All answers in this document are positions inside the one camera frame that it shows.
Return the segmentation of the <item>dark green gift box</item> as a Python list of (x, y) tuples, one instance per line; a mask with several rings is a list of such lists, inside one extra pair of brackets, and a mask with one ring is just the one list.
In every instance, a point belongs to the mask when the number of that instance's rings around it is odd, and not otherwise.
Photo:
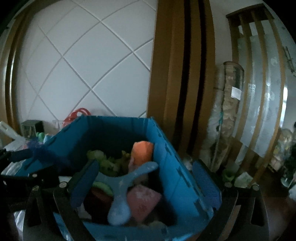
[(43, 122), (41, 120), (26, 120), (21, 123), (21, 132), (26, 139), (35, 138), (38, 133), (44, 132)]

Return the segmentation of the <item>white wet wipes pack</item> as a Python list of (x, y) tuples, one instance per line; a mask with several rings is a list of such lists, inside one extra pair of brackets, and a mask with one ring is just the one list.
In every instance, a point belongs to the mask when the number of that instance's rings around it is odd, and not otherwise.
[(13, 141), (6, 145), (4, 148), (7, 151), (20, 151), (26, 148), (27, 140), (20, 136), (12, 127), (4, 121), (1, 121), (1, 131)]

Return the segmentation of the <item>green plush toy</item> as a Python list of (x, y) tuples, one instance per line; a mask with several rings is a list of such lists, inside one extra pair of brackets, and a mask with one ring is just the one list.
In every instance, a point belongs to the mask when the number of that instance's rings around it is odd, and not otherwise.
[(43, 143), (45, 139), (46, 134), (44, 132), (37, 132), (36, 137), (38, 139), (38, 142)]

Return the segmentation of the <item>pink book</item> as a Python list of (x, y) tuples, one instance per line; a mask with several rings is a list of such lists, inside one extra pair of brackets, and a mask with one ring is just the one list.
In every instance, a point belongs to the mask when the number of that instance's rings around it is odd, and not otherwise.
[(136, 185), (127, 194), (127, 202), (131, 210), (132, 217), (137, 223), (143, 222), (153, 211), (162, 195), (150, 188)]

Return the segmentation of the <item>wooden frosted glass door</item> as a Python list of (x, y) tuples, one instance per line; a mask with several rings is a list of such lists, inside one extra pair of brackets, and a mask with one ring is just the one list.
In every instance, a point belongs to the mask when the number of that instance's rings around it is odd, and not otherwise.
[(231, 159), (237, 176), (258, 182), (267, 169), (281, 168), (295, 122), (295, 36), (265, 3), (227, 15), (232, 60), (244, 70), (236, 87), (238, 116)]

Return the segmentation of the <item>red plastic toy case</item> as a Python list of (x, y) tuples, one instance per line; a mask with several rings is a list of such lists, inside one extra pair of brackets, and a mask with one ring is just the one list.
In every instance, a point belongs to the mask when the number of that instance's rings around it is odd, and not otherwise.
[(88, 109), (86, 108), (79, 108), (76, 109), (75, 111), (71, 112), (65, 120), (63, 120), (62, 127), (64, 128), (65, 126), (71, 124), (75, 119), (78, 117), (85, 115), (85, 116), (90, 116), (91, 113)]

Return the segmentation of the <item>white wall power strip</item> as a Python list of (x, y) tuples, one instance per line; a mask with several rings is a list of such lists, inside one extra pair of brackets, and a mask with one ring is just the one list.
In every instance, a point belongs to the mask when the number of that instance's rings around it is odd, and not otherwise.
[(64, 121), (63, 120), (53, 120), (52, 123), (53, 123), (54, 129), (60, 130), (63, 128)]

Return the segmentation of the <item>orange plush in box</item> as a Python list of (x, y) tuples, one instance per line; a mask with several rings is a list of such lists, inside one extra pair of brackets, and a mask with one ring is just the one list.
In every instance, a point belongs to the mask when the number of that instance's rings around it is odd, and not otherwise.
[(135, 142), (130, 154), (128, 171), (132, 172), (141, 165), (151, 161), (154, 144), (148, 141)]

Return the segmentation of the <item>rolled patterned mat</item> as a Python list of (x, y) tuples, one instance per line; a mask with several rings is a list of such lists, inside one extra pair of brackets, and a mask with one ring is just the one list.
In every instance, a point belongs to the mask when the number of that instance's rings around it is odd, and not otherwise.
[(214, 99), (199, 158), (216, 172), (230, 148), (243, 89), (241, 65), (226, 61), (216, 68)]

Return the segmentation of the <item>blue foldable storage box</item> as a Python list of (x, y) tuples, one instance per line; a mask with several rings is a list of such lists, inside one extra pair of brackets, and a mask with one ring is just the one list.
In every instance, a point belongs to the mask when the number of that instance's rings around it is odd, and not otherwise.
[(154, 144), (152, 158), (159, 165), (164, 198), (177, 223), (136, 228), (86, 222), (88, 231), (96, 240), (186, 240), (203, 231), (214, 210), (154, 119), (81, 116), (49, 139), (45, 147), (63, 160), (80, 162), (91, 149), (114, 154), (141, 140)]

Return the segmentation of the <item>blue plastic boomerang toy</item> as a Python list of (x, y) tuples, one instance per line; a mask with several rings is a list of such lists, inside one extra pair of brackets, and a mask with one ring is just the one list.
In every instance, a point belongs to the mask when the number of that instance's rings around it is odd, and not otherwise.
[(102, 173), (98, 173), (95, 182), (101, 182), (109, 186), (112, 190), (114, 200), (109, 210), (107, 220), (112, 226), (121, 226), (126, 224), (132, 214), (130, 206), (127, 202), (127, 189), (132, 182), (147, 173), (158, 169), (159, 165), (156, 162), (146, 162), (133, 172), (120, 177), (109, 177)]

